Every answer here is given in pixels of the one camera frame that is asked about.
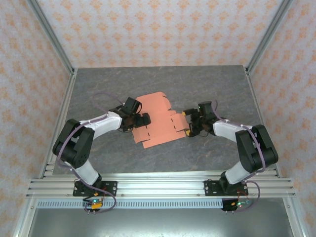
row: metal extrusion bar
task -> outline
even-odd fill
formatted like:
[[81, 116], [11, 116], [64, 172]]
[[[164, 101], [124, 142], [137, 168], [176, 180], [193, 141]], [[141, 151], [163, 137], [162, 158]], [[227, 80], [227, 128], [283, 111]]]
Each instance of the metal extrusion bar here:
[[36, 198], [25, 200], [22, 213], [13, 234], [14, 237], [25, 237], [29, 235], [37, 205], [38, 200]]
[[65, 111], [67, 111], [68, 106], [69, 106], [69, 101], [70, 101], [70, 97], [71, 97], [71, 91], [74, 87], [74, 83], [75, 83], [75, 79], [76, 79], [76, 75], [77, 75], [77, 69], [74, 70], [74, 72], [70, 75], [69, 78], [69, 82], [67, 85], [67, 89], [65, 91], [64, 94], [64, 98], [62, 101], [62, 104], [59, 108], [59, 113], [58, 113], [58, 118], [56, 120], [55, 126], [54, 126], [54, 133], [53, 136], [51, 138], [50, 141], [50, 145], [49, 148], [47, 149], [46, 155], [45, 155], [45, 161], [41, 167], [40, 173], [39, 173], [39, 179], [43, 178], [44, 173], [47, 170], [47, 165], [48, 164], [52, 164], [52, 160], [56, 159], [56, 156], [54, 156], [52, 149], [54, 146], [54, 143], [62, 129], [63, 124], [65, 123], [65, 119], [66, 119], [66, 114]]
[[68, 107], [69, 107], [71, 94], [73, 92], [73, 88], [74, 88], [74, 85], [75, 85], [77, 71], [78, 71], [78, 69], [76, 68], [74, 70], [74, 73], [73, 73], [73, 76], [72, 76], [71, 80], [69, 81], [69, 86], [68, 86], [68, 88], [67, 88], [67, 90], [65, 92], [65, 95], [64, 95], [63, 103], [61, 105], [61, 110], [60, 110], [60, 113], [59, 113], [59, 116], [58, 116], [58, 120], [57, 120], [55, 131], [54, 131], [54, 136], [52, 137], [51, 144], [50, 144], [50, 147], [49, 147], [49, 150], [48, 150], [49, 157], [47, 159], [47, 162], [55, 162], [55, 160], [56, 160], [56, 156], [53, 154], [52, 149], [53, 149], [55, 141], [57, 140], [61, 130], [63, 129], [65, 121], [66, 121], [67, 110], [68, 110]]
[[252, 85], [251, 79], [250, 79], [250, 75], [247, 74], [246, 70], [245, 70], [245, 72], [246, 72], [246, 78], [247, 78], [247, 81], [248, 81], [248, 84], [249, 84], [249, 87], [250, 87], [250, 91], [251, 91], [251, 94], [252, 94], [252, 98], [253, 98], [253, 100], [255, 102], [255, 105], [256, 105], [256, 109], [257, 109], [257, 112], [258, 112], [258, 115], [259, 115], [260, 122], [261, 122], [261, 124], [264, 124], [263, 118], [262, 118], [262, 114], [261, 114], [261, 111], [260, 111], [260, 107], [259, 107], [259, 103], [258, 103], [256, 94], [255, 94], [255, 91], [253, 89], [253, 85]]
[[[209, 198], [204, 194], [203, 182], [218, 180], [222, 171], [191, 171], [163, 173], [105, 174], [103, 180], [118, 181], [118, 199]], [[53, 175], [30, 183], [27, 198], [75, 198], [72, 196], [75, 176]], [[294, 197], [291, 179], [278, 178], [275, 170], [265, 171], [251, 178], [258, 183], [263, 198]], [[248, 184], [249, 196], [257, 197], [255, 185]]]
[[247, 73], [250, 74], [255, 66], [257, 65], [259, 59], [263, 55], [266, 47], [268, 46], [272, 36], [277, 30], [277, 27], [280, 25], [284, 15], [286, 14], [287, 10], [289, 9], [290, 5], [292, 4], [293, 0], [283, 0], [279, 9], [276, 12], [272, 22], [270, 23], [267, 31], [265, 32], [263, 38], [261, 39], [254, 55], [252, 56], [248, 66], [246, 67]]
[[63, 47], [61, 46], [57, 36], [55, 35], [53, 28], [51, 27], [50, 23], [48, 22], [46, 16], [44, 15], [44, 12], [42, 8], [40, 7], [40, 4], [38, 3], [37, 0], [27, 0], [29, 3], [30, 7], [32, 8], [34, 14], [38, 18], [40, 24], [42, 25], [45, 33], [47, 34], [49, 40], [53, 44], [58, 56], [62, 60], [65, 68], [72, 73], [73, 72], [73, 66], [67, 57], [67, 54], [65, 53]]

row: floral wall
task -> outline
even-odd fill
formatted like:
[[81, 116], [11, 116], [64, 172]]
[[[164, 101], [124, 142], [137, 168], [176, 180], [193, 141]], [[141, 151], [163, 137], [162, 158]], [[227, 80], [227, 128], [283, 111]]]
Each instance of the floral wall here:
[[69, 79], [25, 0], [0, 2], [0, 236], [11, 237]]
[[295, 0], [251, 75], [284, 176], [316, 233], [316, 4]]
[[72, 65], [244, 65], [281, 0], [39, 0]]

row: gray marble surface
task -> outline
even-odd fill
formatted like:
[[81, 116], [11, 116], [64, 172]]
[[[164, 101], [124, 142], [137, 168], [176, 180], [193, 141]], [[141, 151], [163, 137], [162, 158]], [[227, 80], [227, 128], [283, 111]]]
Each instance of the gray marble surface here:
[[[217, 99], [221, 116], [243, 124], [260, 123], [242, 66], [79, 69], [67, 119], [102, 115], [91, 101], [92, 94], [102, 90], [122, 101], [162, 91], [179, 113]], [[105, 109], [119, 105], [103, 95], [96, 102]], [[111, 131], [94, 140], [89, 160], [99, 173], [126, 173], [223, 170], [239, 158], [236, 144], [221, 137], [185, 137], [144, 149], [142, 143], [135, 144], [132, 133]], [[54, 169], [54, 174], [66, 173], [63, 168]]]

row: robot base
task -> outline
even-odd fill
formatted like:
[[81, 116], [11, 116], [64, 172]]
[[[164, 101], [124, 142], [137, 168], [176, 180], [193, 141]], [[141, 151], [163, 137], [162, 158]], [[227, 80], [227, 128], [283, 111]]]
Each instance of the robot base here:
[[[117, 194], [118, 189], [118, 182], [117, 181], [101, 181], [101, 188], [114, 196]], [[96, 193], [95, 190], [88, 188], [86, 185], [84, 185], [81, 181], [75, 182], [74, 197], [91, 197], [94, 196]]]
[[247, 185], [242, 184], [241, 182], [234, 184], [234, 188], [231, 191], [225, 193], [218, 180], [206, 180], [204, 181], [204, 191], [205, 196], [245, 196], [242, 192], [248, 195]]

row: yellow connector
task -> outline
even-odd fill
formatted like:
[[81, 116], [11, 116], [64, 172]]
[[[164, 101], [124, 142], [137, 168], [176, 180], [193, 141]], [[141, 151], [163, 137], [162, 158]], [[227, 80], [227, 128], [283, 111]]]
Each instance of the yellow connector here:
[[94, 210], [94, 209], [101, 208], [101, 206], [102, 206], [102, 203], [101, 202], [97, 202], [97, 203], [92, 204], [91, 208], [92, 208], [92, 210]]

